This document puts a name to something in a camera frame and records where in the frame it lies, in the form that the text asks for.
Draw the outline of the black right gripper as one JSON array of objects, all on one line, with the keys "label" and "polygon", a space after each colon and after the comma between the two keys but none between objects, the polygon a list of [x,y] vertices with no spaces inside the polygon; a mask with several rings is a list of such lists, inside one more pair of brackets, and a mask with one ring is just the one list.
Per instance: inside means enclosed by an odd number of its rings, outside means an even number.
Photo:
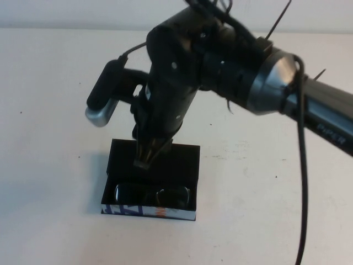
[{"label": "black right gripper", "polygon": [[197,91],[198,86],[158,82],[148,82],[142,88],[130,107],[136,123],[132,131],[136,139],[135,166],[148,169],[159,155],[171,150],[172,138],[180,130]]}]

